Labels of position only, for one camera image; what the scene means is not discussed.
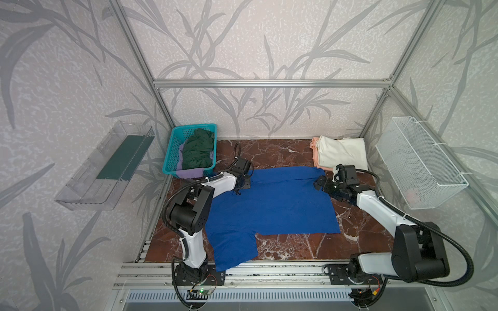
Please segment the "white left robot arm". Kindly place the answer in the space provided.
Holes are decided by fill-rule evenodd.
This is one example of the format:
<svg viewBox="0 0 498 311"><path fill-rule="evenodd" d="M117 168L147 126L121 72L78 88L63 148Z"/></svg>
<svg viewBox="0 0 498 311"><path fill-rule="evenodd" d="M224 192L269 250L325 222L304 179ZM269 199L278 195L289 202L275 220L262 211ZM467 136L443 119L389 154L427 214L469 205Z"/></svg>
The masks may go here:
<svg viewBox="0 0 498 311"><path fill-rule="evenodd" d="M197 285L210 277L203 230L213 199L227 192L240 194L250 188L251 161L236 157L215 176L188 181L168 199L162 209L163 224L180 239L182 258L172 259L174 285Z"/></svg>

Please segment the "blue t shirt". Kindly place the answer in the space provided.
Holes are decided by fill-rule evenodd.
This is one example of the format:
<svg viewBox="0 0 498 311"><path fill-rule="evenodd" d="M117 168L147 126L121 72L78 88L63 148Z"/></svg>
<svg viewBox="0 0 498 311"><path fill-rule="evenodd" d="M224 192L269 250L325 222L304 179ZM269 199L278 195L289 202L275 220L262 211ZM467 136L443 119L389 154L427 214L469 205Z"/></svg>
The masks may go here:
<svg viewBox="0 0 498 311"><path fill-rule="evenodd" d="M217 271L257 257L256 234L339 234L330 196L314 186L324 175L312 167L261 169L250 189L214 198L205 230Z"/></svg>

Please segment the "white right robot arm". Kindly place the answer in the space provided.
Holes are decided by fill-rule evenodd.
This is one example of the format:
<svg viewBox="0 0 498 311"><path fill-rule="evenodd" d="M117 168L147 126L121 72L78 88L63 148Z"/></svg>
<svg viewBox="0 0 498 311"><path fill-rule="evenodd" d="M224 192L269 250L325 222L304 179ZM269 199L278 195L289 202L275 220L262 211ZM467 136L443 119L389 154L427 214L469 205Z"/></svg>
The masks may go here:
<svg viewBox="0 0 498 311"><path fill-rule="evenodd" d="M443 238L434 233L433 223L416 224L407 216L387 206L379 197L377 186L361 184L357 174L374 173L339 165L333 178L320 176L314 183L316 190L336 201L347 202L368 213L394 238L388 253L360 253L352 255L346 271L357 284L370 275L394 277L407 283L447 277L450 273Z"/></svg>

